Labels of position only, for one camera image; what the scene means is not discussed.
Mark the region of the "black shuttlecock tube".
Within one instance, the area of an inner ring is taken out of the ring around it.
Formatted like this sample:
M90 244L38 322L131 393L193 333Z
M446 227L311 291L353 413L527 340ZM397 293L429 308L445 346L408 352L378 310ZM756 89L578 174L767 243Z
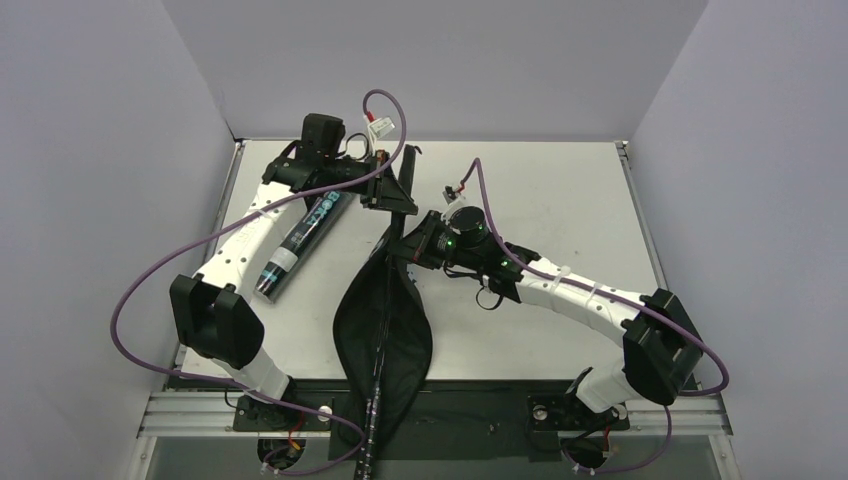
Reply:
M353 193L330 191L307 197L302 218L283 237L260 272L254 293L275 303L314 249L334 227L356 197Z

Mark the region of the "black racket bag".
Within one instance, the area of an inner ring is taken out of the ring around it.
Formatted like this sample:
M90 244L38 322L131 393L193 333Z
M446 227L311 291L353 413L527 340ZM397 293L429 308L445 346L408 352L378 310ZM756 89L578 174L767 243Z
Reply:
M409 263L392 254L407 216L390 214L332 325L350 388L343 417L366 433L363 449L371 459L389 445L412 408L433 355L431 326Z

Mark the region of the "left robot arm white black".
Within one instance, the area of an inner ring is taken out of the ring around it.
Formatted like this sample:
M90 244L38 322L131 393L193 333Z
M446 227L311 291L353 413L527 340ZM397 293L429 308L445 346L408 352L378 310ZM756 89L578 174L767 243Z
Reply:
M291 378L264 349L265 327L251 307L267 265L297 264L296 253L284 253L283 243L292 233L318 225L332 195L357 195L369 209L417 212L411 197L411 148L400 144L395 150L402 173L394 174L391 155L374 146L393 123L388 117L368 121L365 155L356 158L341 149L346 133L341 119L307 115L300 138L267 165L227 239L194 274L177 276L169 289L179 342L261 401L259 416L275 430L295 423L299 405L285 394Z

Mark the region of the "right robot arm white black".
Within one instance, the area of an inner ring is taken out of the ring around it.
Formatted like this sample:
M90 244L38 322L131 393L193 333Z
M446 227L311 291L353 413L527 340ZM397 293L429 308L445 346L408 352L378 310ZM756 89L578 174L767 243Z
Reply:
M431 270L460 267L483 289L563 315L620 347L618 359L588 367L573 382L565 413L577 428L593 427L605 411L629 400L673 404L703 356L697 331L670 291L647 295L592 282L501 240L479 207L462 207L449 219L431 211L391 251Z

